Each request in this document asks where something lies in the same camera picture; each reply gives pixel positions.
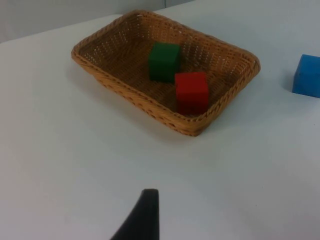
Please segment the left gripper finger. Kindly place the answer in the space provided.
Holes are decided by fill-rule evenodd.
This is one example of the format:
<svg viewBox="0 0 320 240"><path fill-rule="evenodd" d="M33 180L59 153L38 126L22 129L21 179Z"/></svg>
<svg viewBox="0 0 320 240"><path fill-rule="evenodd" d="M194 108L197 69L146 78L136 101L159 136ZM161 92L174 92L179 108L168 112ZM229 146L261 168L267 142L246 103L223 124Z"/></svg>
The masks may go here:
<svg viewBox="0 0 320 240"><path fill-rule="evenodd" d="M160 204L157 189L144 189L113 240L159 240Z"/></svg>

